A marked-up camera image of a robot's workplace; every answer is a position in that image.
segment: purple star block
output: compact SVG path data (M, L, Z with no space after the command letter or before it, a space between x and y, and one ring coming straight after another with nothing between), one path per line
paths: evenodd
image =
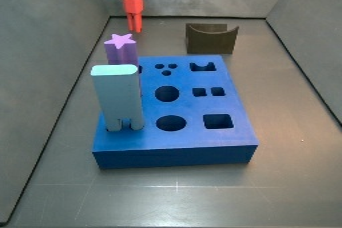
M113 34L113 39L105 42L109 64L134 64L138 66L137 42L133 34Z

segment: blue foam board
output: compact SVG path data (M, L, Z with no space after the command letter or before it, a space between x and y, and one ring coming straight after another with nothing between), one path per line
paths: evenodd
M101 114L99 167L248 163L260 143L222 57L139 57L139 65L146 125L134 131L125 120L109 132Z

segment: small square hole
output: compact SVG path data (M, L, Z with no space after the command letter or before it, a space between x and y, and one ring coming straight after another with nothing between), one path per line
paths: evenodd
M212 88L213 96L226 96L225 89L221 87Z
M196 97L208 96L208 92L205 88L193 88L193 94Z

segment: gray floor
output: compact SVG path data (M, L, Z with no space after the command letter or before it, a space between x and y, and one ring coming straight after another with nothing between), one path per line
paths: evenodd
M252 163L99 170L90 69L127 32L113 19L10 227L342 226L342 130L265 20L145 19L139 55L186 54L186 22L241 26L224 58L261 141Z

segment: star shape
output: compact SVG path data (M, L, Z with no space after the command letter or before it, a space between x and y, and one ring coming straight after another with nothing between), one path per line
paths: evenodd
M118 35L113 34L113 39L106 41L105 44L114 44L117 49L121 49L125 44L137 43L135 40L131 39L133 34Z

